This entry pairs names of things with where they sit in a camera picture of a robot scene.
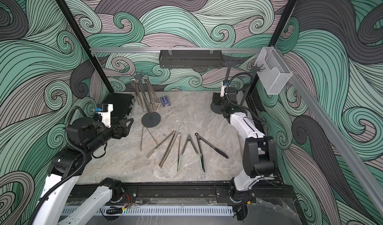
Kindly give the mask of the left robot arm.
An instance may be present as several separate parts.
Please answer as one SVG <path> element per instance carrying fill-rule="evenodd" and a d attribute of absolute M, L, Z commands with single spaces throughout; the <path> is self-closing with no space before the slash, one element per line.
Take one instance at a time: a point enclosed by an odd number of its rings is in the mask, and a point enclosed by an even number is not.
<path fill-rule="evenodd" d="M 85 166 L 95 157 L 94 152 L 100 147 L 106 148 L 110 139 L 129 135 L 133 118 L 112 124 L 112 104 L 98 104 L 95 111 L 100 115 L 100 121 L 88 117 L 79 106 L 69 113 L 64 128 L 67 146 L 51 161 L 43 193 L 29 220 L 30 225 L 58 225 L 70 192 Z"/>

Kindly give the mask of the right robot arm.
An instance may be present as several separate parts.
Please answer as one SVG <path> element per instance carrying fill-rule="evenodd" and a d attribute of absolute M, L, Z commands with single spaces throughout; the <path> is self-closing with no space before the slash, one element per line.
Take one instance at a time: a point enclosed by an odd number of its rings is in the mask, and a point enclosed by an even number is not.
<path fill-rule="evenodd" d="M 242 171 L 233 178 L 236 191 L 248 191 L 260 182 L 275 179 L 277 171 L 276 141 L 258 130 L 245 109 L 236 104 L 236 89 L 223 85 L 213 94 L 213 109 L 233 126 L 244 140 Z"/>

